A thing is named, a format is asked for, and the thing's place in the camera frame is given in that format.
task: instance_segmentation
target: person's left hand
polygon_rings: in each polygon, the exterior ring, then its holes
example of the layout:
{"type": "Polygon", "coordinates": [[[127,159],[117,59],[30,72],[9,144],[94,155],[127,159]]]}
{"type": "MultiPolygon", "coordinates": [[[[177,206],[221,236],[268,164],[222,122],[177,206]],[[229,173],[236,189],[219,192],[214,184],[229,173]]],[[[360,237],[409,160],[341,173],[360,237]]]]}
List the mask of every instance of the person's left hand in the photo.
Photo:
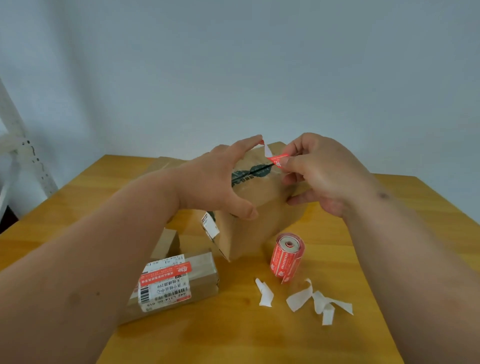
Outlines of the person's left hand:
{"type": "Polygon", "coordinates": [[[258,145],[261,135],[242,139],[192,159],[170,171],[174,174],[180,208],[223,210],[239,218],[254,219],[258,212],[251,202],[233,192],[232,171],[245,153],[258,145]]]}

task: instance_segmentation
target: hand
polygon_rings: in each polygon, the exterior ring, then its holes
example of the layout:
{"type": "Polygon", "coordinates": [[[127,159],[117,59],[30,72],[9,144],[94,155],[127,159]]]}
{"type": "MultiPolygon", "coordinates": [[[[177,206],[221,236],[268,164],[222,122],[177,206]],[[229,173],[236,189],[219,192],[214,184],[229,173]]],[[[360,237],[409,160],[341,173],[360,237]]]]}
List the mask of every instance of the hand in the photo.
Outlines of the hand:
{"type": "Polygon", "coordinates": [[[171,170],[180,208],[223,210],[239,218],[254,219],[258,212],[251,202],[232,190],[232,171],[245,153],[258,145],[261,135],[239,140],[231,146],[219,145],[171,170]]]}
{"type": "Polygon", "coordinates": [[[318,134],[304,133],[288,144],[280,160],[290,172],[284,184],[306,180],[312,189],[293,196],[289,205],[319,201],[322,208],[342,217],[345,206],[359,194],[378,188],[379,183],[363,164],[342,144],[318,134]]]}

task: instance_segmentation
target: wood grain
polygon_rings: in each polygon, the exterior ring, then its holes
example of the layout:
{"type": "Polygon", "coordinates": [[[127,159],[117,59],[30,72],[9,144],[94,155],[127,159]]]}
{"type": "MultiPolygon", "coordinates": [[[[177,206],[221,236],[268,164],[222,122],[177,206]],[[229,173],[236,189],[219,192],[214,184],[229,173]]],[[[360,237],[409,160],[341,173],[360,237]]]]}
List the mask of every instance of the wood grain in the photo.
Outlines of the wood grain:
{"type": "MultiPolygon", "coordinates": [[[[102,157],[0,235],[0,268],[92,212],[152,160],[102,157]]],[[[415,177],[377,177],[415,209],[448,247],[480,270],[478,224],[415,177]]],[[[168,227],[179,231],[184,251],[213,247],[192,211],[179,212],[168,227]]],[[[220,275],[217,297],[119,327],[99,363],[401,363],[343,221],[310,204],[288,231],[300,235],[307,245],[289,285],[281,286],[268,268],[274,238],[258,253],[233,263],[215,251],[220,275]],[[355,315],[338,309],[334,324],[322,327],[313,301],[291,312],[285,299],[305,287],[306,277],[325,295],[352,302],[355,315]],[[273,308],[258,306],[255,278],[266,281],[274,292],[273,308]]]]}

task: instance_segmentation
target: barcode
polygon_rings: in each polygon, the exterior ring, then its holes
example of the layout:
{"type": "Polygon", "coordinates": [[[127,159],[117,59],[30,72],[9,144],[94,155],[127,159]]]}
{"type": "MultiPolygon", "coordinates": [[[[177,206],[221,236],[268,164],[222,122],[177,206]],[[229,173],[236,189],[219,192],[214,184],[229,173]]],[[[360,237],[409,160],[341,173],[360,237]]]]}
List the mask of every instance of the barcode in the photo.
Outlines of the barcode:
{"type": "Polygon", "coordinates": [[[168,292],[168,293],[165,293],[165,294],[163,295],[163,297],[164,297],[164,298],[171,297],[171,296],[173,296],[174,294],[184,293],[184,292],[186,292],[186,290],[187,290],[186,288],[182,288],[182,289],[180,289],[180,290],[176,290],[176,291],[173,291],[173,292],[168,292]]]}
{"type": "Polygon", "coordinates": [[[140,288],[140,303],[145,303],[150,300],[150,286],[140,288]]]}

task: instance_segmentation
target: small cardboard box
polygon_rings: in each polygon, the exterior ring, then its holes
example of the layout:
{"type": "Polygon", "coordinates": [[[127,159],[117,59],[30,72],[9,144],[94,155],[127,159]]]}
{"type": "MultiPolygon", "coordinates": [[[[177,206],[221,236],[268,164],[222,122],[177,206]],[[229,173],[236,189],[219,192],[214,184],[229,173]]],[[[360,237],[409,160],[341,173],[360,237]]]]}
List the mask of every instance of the small cardboard box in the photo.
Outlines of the small cardboard box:
{"type": "MultiPolygon", "coordinates": [[[[279,155],[284,146],[282,142],[269,144],[274,155],[279,155]]],[[[180,159],[160,157],[151,164],[147,172],[177,167],[184,162],[180,159]]],[[[282,184],[282,177],[281,169],[265,158],[263,147],[248,151],[235,165],[232,188],[238,196],[253,203],[259,217],[246,221],[224,211],[209,212],[213,220],[210,223],[216,224],[219,234],[208,235],[228,261],[260,249],[266,240],[303,216],[307,204],[289,206],[286,201],[288,197],[308,189],[308,184],[302,182],[285,186],[282,184]]],[[[199,221],[204,216],[205,212],[199,212],[199,221]]]]}
{"type": "MultiPolygon", "coordinates": [[[[175,230],[165,229],[151,255],[150,261],[156,261],[164,259],[167,256],[178,254],[180,254],[180,241],[177,232],[175,230]]],[[[218,273],[212,253],[210,251],[203,251],[197,254],[186,253],[184,256],[185,261],[190,262],[192,266],[192,271],[187,273],[192,297],[185,301],[173,303],[149,312],[143,312],[138,304],[138,289],[135,289],[130,296],[127,307],[119,317],[119,324],[124,324],[138,318],[218,294],[218,273]]]]}

